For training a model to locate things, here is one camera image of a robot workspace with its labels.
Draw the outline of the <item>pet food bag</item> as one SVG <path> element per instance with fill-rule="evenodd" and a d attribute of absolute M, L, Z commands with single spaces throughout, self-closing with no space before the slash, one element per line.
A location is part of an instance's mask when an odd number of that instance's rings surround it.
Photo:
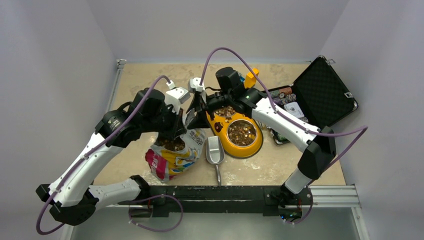
<path fill-rule="evenodd" d="M 182 174 L 200 159 L 206 141 L 203 129 L 188 129 L 175 140 L 158 136 L 145 153 L 151 174 L 166 183 Z"/>

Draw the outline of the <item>silver metal food scoop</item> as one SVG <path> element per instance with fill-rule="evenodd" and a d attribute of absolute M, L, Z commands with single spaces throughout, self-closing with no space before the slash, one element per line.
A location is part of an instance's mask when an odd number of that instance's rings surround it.
<path fill-rule="evenodd" d="M 221 177 L 219 165 L 225 159 L 225 151 L 221 143 L 221 140 L 218 136 L 209 136 L 207 138 L 205 155 L 206 155 L 207 162 L 214 166 L 216 179 L 217 179 L 217 185 L 221 187 L 222 177 Z"/>

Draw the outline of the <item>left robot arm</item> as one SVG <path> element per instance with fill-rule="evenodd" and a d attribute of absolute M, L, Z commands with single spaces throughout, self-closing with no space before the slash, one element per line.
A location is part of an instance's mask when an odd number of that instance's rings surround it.
<path fill-rule="evenodd" d="M 58 222 L 77 226 L 96 211 L 113 204 L 146 203 L 149 184 L 139 175 L 109 185 L 94 185 L 102 169 L 143 133 L 173 140 L 185 132 L 182 104 L 190 93 L 182 87 L 166 92 L 145 88 L 132 101 L 107 112 L 96 125 L 84 150 L 53 183 L 36 193 Z"/>

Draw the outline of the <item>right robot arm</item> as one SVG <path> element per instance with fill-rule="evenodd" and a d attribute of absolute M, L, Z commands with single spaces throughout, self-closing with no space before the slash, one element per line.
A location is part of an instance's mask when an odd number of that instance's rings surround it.
<path fill-rule="evenodd" d="M 208 95 L 203 79 L 189 80 L 188 89 L 194 94 L 189 109 L 196 116 L 188 124 L 189 129 L 206 128 L 208 119 L 222 107 L 231 106 L 237 113 L 263 123 L 284 135 L 302 153 L 296 169 L 274 196 L 279 206 L 299 206 L 304 200 L 300 195 L 312 181 L 317 180 L 336 157 L 336 144 L 333 130 L 317 127 L 293 116 L 276 106 L 271 95 L 254 86 L 241 82 L 239 74 L 232 67 L 224 67 L 215 74 L 220 90 Z"/>

